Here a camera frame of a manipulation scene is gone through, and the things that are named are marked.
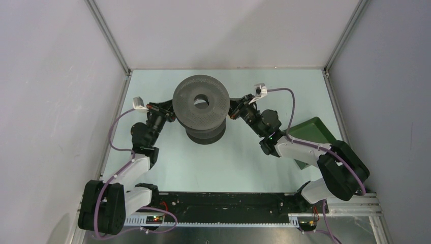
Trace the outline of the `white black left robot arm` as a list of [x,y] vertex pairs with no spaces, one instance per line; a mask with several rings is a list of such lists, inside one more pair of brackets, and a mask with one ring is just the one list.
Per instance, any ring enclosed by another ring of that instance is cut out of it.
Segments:
[[166,122],[175,121],[171,100],[143,104],[140,97],[133,99],[132,109],[125,113],[146,113],[144,123],[131,127],[132,148],[129,161],[106,180],[90,180],[83,191],[78,217],[78,227],[92,231],[97,239],[108,239],[121,233],[126,218],[140,211],[155,212],[155,220],[161,221],[169,214],[167,205],[159,197],[156,185],[136,183],[150,171],[158,159],[159,149],[155,143]]

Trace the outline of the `dark grey spool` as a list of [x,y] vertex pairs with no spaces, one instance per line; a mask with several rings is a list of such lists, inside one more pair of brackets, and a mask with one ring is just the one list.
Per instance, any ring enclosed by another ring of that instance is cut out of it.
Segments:
[[172,104],[177,120],[186,129],[213,131],[226,119],[230,97],[217,79],[208,75],[193,75],[176,87]]
[[186,128],[187,136],[197,144],[209,145],[219,141],[226,131],[226,119],[214,129],[211,130],[195,130]]

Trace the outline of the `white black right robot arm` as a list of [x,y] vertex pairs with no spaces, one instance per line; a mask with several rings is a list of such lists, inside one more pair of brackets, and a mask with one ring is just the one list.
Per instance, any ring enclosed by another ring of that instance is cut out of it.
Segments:
[[328,198],[349,201],[357,191],[366,193],[364,182],[370,171],[346,142],[317,143],[292,137],[280,130],[282,123],[275,110],[260,112],[255,103],[251,94],[231,99],[229,117],[245,121],[261,138],[259,144],[266,155],[302,161],[318,168],[322,175],[296,192],[299,211],[309,212],[317,202]]

